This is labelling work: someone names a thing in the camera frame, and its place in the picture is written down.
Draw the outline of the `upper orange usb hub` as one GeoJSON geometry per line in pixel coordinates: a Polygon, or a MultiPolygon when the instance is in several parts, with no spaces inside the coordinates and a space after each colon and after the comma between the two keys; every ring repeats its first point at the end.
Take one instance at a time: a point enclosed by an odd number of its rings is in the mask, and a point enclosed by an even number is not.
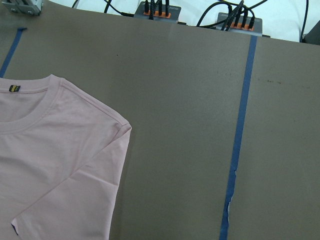
{"type": "Polygon", "coordinates": [[[143,0],[133,17],[177,24],[182,8],[170,5],[169,0],[143,0]]]}

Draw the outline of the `lower orange usb hub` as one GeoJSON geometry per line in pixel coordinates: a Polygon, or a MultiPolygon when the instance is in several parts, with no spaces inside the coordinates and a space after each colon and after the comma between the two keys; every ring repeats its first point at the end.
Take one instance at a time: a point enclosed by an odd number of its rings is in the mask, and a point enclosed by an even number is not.
{"type": "Polygon", "coordinates": [[[244,23],[244,16],[241,15],[239,17],[239,20],[237,24],[236,18],[231,22],[231,26],[229,28],[229,32],[234,32],[234,33],[242,33],[242,34],[248,34],[248,35],[253,35],[253,36],[258,36],[261,37],[263,35],[263,20],[261,18],[254,18],[254,21],[252,21],[252,17],[248,16],[246,18],[245,24],[244,23]]]}

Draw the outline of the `orange usb hub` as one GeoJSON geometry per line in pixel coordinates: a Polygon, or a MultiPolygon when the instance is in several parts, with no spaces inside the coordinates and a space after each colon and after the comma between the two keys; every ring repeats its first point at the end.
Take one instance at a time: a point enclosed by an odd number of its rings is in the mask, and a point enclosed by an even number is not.
{"type": "Polygon", "coordinates": [[[234,32],[234,33],[242,33],[242,34],[248,34],[248,35],[253,35],[253,36],[258,36],[261,37],[263,35],[263,20],[261,18],[254,18],[254,21],[252,21],[252,17],[248,16],[246,18],[245,24],[244,23],[244,16],[241,15],[239,17],[239,20],[237,24],[236,18],[231,22],[231,26],[229,28],[229,32],[234,32]]]}
{"type": "Polygon", "coordinates": [[[170,5],[169,0],[143,0],[133,17],[177,24],[182,8],[170,5]]]}

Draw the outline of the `pink printed t-shirt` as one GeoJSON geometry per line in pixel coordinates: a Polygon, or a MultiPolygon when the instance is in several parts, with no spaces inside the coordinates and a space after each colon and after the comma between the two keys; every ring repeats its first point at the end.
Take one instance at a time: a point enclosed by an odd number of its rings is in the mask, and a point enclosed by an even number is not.
{"type": "Polygon", "coordinates": [[[1,239],[107,240],[131,129],[64,78],[2,78],[1,239]]]}

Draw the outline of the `aluminium frame post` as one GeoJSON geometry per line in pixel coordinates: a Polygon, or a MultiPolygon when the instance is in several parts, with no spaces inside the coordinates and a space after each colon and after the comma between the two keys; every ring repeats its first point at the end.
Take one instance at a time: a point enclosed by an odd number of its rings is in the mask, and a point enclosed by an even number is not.
{"type": "Polygon", "coordinates": [[[1,0],[10,12],[31,16],[39,16],[44,4],[43,0],[1,0]]]}

